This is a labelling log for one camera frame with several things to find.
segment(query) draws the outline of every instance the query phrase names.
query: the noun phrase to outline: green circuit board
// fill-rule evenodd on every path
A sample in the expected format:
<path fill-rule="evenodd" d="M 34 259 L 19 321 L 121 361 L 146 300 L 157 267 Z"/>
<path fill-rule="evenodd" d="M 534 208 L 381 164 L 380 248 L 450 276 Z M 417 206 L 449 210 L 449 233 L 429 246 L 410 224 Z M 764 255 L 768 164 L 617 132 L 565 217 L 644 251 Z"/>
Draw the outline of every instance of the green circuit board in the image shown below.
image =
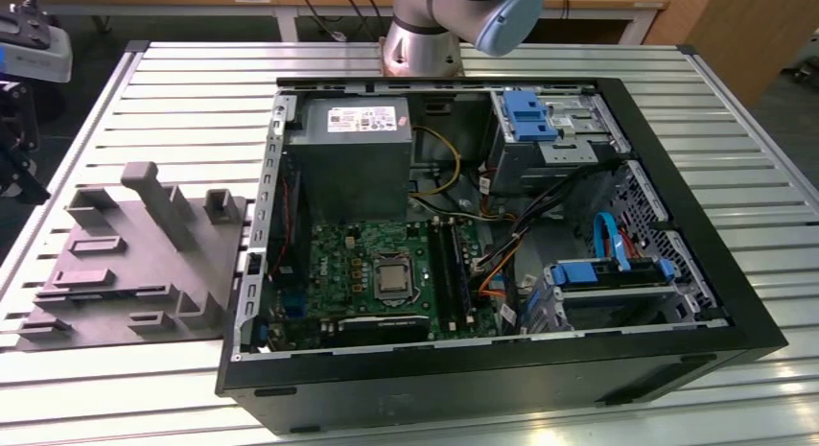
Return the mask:
<path fill-rule="evenodd" d="M 476 227 L 457 227 L 464 257 L 478 255 Z M 316 329 L 328 319 L 361 316 L 429 317 L 429 340 L 496 336 L 490 304 L 473 310 L 474 323 L 456 329 L 440 329 L 434 301 L 433 269 L 429 267 L 426 223 L 322 224 L 312 228 L 309 286 L 304 314 L 284 322 L 288 346 L 293 350 L 321 348 Z M 389 260 L 410 266 L 412 297 L 382 300 L 376 294 L 374 270 Z"/>

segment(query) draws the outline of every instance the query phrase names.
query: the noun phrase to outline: power supply label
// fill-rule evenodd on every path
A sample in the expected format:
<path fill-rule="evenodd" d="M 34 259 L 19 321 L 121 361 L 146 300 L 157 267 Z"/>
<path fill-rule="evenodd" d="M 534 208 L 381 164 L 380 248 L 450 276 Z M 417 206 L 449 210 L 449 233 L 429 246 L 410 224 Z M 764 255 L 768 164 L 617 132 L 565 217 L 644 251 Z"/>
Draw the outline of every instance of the power supply label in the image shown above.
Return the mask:
<path fill-rule="evenodd" d="M 328 132 L 396 130 L 394 107 L 334 107 L 328 111 Z"/>

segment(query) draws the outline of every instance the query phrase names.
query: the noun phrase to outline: yellow wire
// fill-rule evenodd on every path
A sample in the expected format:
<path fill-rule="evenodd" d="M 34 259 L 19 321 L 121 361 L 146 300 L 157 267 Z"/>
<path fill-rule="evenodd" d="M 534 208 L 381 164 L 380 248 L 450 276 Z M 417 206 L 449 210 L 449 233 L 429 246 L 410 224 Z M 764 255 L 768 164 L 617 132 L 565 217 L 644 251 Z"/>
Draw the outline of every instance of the yellow wire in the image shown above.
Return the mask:
<path fill-rule="evenodd" d="M 457 153 L 457 149 L 454 148 L 452 143 L 446 140 L 446 138 L 436 130 L 428 127 L 412 127 L 412 129 L 420 129 L 421 131 L 425 131 L 429 134 L 432 134 L 437 138 L 437 140 L 442 142 L 444 145 L 449 148 L 449 150 L 452 151 L 452 155 L 456 158 L 456 170 L 452 174 L 452 178 L 446 181 L 446 183 L 432 190 L 424 190 L 422 192 L 412 192 L 409 194 L 412 197 L 422 197 L 424 195 L 440 194 L 444 190 L 452 187 L 454 183 L 457 182 L 457 177 L 460 176 L 460 153 Z"/>
<path fill-rule="evenodd" d="M 490 282 L 490 278 L 500 272 L 500 269 L 502 268 L 502 266 L 505 265 L 506 262 L 509 262 L 509 258 L 514 255 L 514 252 L 520 249 L 520 245 L 521 242 L 517 242 L 517 246 L 514 246 L 514 249 L 512 249 L 505 256 L 502 256 L 502 259 L 500 260 L 500 262 L 497 263 L 497 265 L 494 266 L 494 269 L 490 271 L 490 273 L 488 274 L 486 279 L 484 280 L 484 283 L 481 283 L 481 287 L 477 290 L 477 294 L 484 294 L 486 292 L 486 286 L 488 283 Z"/>

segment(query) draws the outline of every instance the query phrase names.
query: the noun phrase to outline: aluminum slotted table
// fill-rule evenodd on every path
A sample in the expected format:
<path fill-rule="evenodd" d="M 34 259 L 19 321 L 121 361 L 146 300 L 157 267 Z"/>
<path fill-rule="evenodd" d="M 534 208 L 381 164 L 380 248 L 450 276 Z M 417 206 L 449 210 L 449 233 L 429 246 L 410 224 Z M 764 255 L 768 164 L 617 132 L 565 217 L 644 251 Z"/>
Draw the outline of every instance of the aluminum slotted table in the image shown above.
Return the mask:
<path fill-rule="evenodd" d="M 125 53 L 0 269 L 0 330 L 46 281 L 77 187 L 160 163 L 185 196 L 256 195 L 280 77 L 377 76 L 372 44 L 152 43 Z M 621 78 L 789 346 L 646 405 L 321 434 L 390 444 L 809 444 L 819 435 L 819 195 L 696 55 L 674 47 L 462 49 L 469 76 Z M 110 190 L 116 199 L 129 191 Z M 242 257 L 237 269 L 242 267 Z M 213 395 L 220 341 L 23 354 L 0 336 L 0 444 L 248 444 L 276 438 Z"/>

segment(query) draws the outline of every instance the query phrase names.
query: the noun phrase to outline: motherboard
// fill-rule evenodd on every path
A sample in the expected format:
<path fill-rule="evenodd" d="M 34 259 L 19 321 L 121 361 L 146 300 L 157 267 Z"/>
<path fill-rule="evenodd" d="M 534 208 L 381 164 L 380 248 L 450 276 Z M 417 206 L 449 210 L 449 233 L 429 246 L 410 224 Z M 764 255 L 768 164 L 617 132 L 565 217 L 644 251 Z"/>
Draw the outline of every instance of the motherboard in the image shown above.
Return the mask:
<path fill-rule="evenodd" d="M 478 253 L 472 222 L 314 225 L 309 283 L 280 292 L 286 318 L 272 327 L 270 345 L 305 350 L 496 336 L 492 304 L 472 301 L 468 278 L 456 277 Z M 441 270 L 442 255 L 460 266 Z"/>

